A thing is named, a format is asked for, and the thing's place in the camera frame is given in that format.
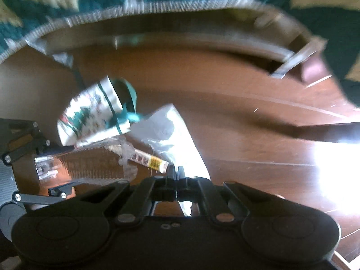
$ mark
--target christmas gift bag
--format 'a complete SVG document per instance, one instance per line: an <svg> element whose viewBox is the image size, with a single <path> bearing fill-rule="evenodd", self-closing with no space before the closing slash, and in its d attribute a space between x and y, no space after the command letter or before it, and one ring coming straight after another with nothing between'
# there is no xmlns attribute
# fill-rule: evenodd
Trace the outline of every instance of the christmas gift bag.
<svg viewBox="0 0 360 270"><path fill-rule="evenodd" d="M129 131L129 120L140 119L135 109L136 92L131 84L105 77L70 101L57 124L61 143L80 147L124 134Z"/></svg>

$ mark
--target teal ribbon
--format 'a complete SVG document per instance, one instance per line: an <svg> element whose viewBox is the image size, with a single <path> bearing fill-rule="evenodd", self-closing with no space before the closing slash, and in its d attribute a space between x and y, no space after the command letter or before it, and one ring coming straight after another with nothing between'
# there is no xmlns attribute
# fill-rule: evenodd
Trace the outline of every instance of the teal ribbon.
<svg viewBox="0 0 360 270"><path fill-rule="evenodd" d="M122 105L122 108L123 110L121 113L114 114L114 116L110 119L110 121L106 122L107 129L112 128L115 125L121 125L125 123L127 120L129 120L130 123L137 123L143 118L143 116L137 114L136 112L127 111L126 103Z"/></svg>

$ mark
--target wooden floor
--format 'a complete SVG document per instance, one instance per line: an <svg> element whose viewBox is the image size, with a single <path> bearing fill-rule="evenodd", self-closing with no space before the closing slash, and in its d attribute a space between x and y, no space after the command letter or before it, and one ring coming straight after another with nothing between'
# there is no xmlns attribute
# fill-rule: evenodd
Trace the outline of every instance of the wooden floor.
<svg viewBox="0 0 360 270"><path fill-rule="evenodd" d="M341 226L337 251L347 261L360 254L360 148L286 135L287 124L360 121L335 80L306 88L209 51L98 47L74 54L87 84L106 75L130 81L143 114L173 103L214 183L235 180L327 212ZM77 92L71 73L24 49L0 65L0 80L12 100L0 103L1 117L37 119L55 139L57 115ZM23 96L14 98L21 90Z"/></svg>

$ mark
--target yellow label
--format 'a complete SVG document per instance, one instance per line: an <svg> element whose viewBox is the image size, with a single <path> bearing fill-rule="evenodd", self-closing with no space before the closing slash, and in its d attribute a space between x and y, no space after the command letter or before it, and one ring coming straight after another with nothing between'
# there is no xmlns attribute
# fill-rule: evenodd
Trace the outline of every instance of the yellow label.
<svg viewBox="0 0 360 270"><path fill-rule="evenodd" d="M162 162L161 159L152 156L150 159L149 167L152 169L156 169L157 171L160 171L161 162Z"/></svg>

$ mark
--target gray ribbed surface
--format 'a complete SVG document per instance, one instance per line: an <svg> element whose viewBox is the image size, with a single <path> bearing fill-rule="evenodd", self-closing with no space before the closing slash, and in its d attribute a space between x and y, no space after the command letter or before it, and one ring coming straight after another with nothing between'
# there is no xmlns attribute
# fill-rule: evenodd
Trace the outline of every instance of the gray ribbed surface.
<svg viewBox="0 0 360 270"><path fill-rule="evenodd" d="M13 193L17 189L12 167L6 166L0 160L0 207L12 200Z"/></svg>

